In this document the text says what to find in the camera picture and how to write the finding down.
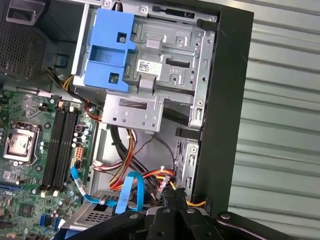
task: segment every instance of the blue drive bracket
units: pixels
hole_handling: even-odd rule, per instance
[[[129,51],[136,50],[130,41],[135,15],[99,8],[91,32],[90,50],[84,75],[86,86],[127,92],[123,82]]]

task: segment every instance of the white sticker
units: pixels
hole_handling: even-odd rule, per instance
[[[154,61],[138,60],[137,72],[160,76],[162,64]]]
[[[11,175],[11,172],[9,172],[9,171],[4,171],[2,178],[3,178],[4,180],[9,180],[9,179],[10,179],[10,175]]]

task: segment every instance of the ventilation holes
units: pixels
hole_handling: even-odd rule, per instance
[[[29,26],[7,22],[8,1],[0,16],[0,72],[37,81],[46,40]]]

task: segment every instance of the yellow wire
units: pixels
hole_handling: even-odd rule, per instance
[[[127,161],[129,160],[129,153],[133,150],[133,134],[132,134],[132,130],[127,130],[129,136],[130,136],[130,142],[129,142],[129,148],[128,148],[128,154],[126,155],[119,171],[115,174],[115,176],[110,180],[110,183],[109,183],[109,186],[111,186],[115,181],[116,179],[122,174],[123,170],[125,169],[126,167],[126,164],[127,164]]]
[[[64,84],[63,84],[63,88],[65,90],[68,91],[68,88],[69,88],[69,85],[71,83],[71,79],[72,79],[73,75],[70,75],[65,81],[64,81]]]
[[[202,207],[203,205],[206,204],[206,201],[200,202],[200,203],[192,203],[186,200],[186,204],[188,204],[191,207]]]
[[[164,176],[157,176],[156,177],[157,179],[165,179]],[[176,190],[176,186],[174,185],[174,183],[172,181],[169,181],[171,187],[173,188],[173,190]],[[189,206],[191,207],[202,207],[203,205],[206,204],[206,201],[203,201],[203,202],[200,202],[200,203],[192,203],[192,202],[189,202],[188,200],[186,200],[186,204],[188,204]]]

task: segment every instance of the metal bracket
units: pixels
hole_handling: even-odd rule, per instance
[[[154,96],[155,75],[143,73],[137,93],[108,91],[105,97],[102,122],[125,128],[160,131],[164,96]]]
[[[189,201],[193,194],[198,150],[199,145],[197,140],[178,138],[175,151],[176,185],[179,188],[185,188],[185,198]]]
[[[160,34],[148,33],[146,38],[145,52],[148,54],[160,55],[162,51],[164,36]]]
[[[7,22],[33,26],[46,8],[48,0],[11,0]]]
[[[201,54],[199,57],[198,67],[199,71],[195,85],[193,105],[190,108],[190,129],[200,130],[203,125],[214,42],[215,32],[206,31],[201,42]]]

